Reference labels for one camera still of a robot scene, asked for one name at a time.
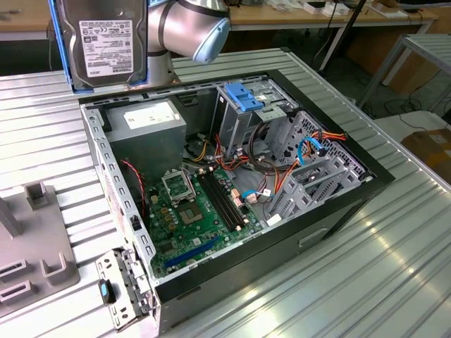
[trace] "sticker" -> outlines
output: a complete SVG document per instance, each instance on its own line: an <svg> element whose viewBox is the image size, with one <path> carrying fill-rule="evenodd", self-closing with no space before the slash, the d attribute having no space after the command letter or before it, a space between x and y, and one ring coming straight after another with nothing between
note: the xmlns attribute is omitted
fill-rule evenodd
<svg viewBox="0 0 451 338"><path fill-rule="evenodd" d="M124 114L124 118L130 129L175 120L174 112L167 102L161 102L149 108L128 111Z"/></svg>
<svg viewBox="0 0 451 338"><path fill-rule="evenodd" d="M133 71L131 20L80 21L88 77Z"/></svg>
<svg viewBox="0 0 451 338"><path fill-rule="evenodd" d="M442 135L429 135L429 137L431 137L431 139L433 139L436 143L439 144L448 143L446 138L444 138Z"/></svg>

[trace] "expansion slot bracket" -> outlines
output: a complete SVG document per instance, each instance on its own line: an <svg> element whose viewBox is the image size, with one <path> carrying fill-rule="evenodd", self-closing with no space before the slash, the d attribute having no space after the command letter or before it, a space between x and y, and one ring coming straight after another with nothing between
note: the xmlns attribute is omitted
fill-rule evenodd
<svg viewBox="0 0 451 338"><path fill-rule="evenodd" d="M154 317L157 313L159 315L159 304L154 291L141 262L132 259L134 255L130 251L114 249L96 260L97 272L101 278L99 285L107 284L113 292L114 302L110 303L109 311L118 331L150 313Z"/></svg>

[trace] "ram slot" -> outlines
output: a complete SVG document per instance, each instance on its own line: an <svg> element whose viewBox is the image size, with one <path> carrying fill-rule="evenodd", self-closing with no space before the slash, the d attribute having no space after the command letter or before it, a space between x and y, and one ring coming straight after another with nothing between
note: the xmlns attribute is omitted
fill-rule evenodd
<svg viewBox="0 0 451 338"><path fill-rule="evenodd" d="M232 232L236 230L238 225L243 226L243 219L227 195L224 194L222 187L216 181L216 178L211 174L206 174L199 176L198 180L228 230Z"/></svg>

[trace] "wooden desk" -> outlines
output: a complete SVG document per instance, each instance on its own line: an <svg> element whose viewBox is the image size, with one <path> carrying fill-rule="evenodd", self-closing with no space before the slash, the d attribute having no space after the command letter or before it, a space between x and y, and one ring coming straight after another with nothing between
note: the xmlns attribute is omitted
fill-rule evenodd
<svg viewBox="0 0 451 338"><path fill-rule="evenodd" d="M331 27L342 27L351 18L348 15L332 19ZM385 18L381 14L364 8L354 26L372 25L422 25L437 20L437 16L429 11L409 14L409 18ZM280 30L295 28L327 27L330 18L322 14L310 14L302 9L281 13L270 6L241 6L230 8L233 30Z"/></svg>
<svg viewBox="0 0 451 338"><path fill-rule="evenodd" d="M0 41L46 39L46 29L50 20L47 0L0 0L0 11L18 8L23 12L12 15L10 21L0 21ZM332 19L330 27L338 27L332 44L320 67L323 69L338 40L342 36L352 13ZM425 33L437 16L429 11L409 14L408 18L385 18L370 8L364 8L354 23L355 27L420 25L418 33ZM270 6L241 6L230 9L232 30L289 30L299 28L328 27L330 18L322 14L310 14L302 9L291 12L278 12Z"/></svg>
<svg viewBox="0 0 451 338"><path fill-rule="evenodd" d="M47 0L0 0L0 11L10 9L20 9L22 12L10 15L10 21L0 20L0 41L47 38L50 21Z"/></svg>

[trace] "grooved metal surface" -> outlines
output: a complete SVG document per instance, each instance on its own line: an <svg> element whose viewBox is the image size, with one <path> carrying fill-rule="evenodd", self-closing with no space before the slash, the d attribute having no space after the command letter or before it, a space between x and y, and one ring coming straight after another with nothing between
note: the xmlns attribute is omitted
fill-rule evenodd
<svg viewBox="0 0 451 338"><path fill-rule="evenodd" d="M426 60L451 73L451 34L417 34L404 37L404 44Z"/></svg>
<svg viewBox="0 0 451 338"><path fill-rule="evenodd" d="M396 178L344 230L165 337L449 337L450 187L292 53L174 60L182 81L279 69ZM55 186L81 281L5 318L0 337L116 336L94 259L119 246L61 72L0 78L0 196ZM136 337L146 320L119 336Z"/></svg>

